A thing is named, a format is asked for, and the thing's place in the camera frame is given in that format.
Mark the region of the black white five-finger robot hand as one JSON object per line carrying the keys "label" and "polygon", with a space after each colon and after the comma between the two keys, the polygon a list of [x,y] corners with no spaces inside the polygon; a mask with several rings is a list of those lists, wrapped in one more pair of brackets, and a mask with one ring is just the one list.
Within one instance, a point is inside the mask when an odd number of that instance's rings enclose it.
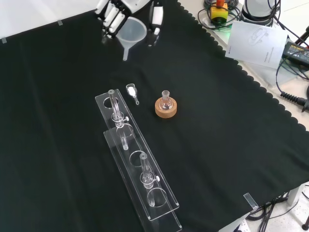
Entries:
{"label": "black white five-finger robot hand", "polygon": [[143,9],[149,10],[148,46],[154,46],[159,38],[164,18],[161,0],[101,0],[95,15],[101,21],[103,35],[114,38],[130,16]]}

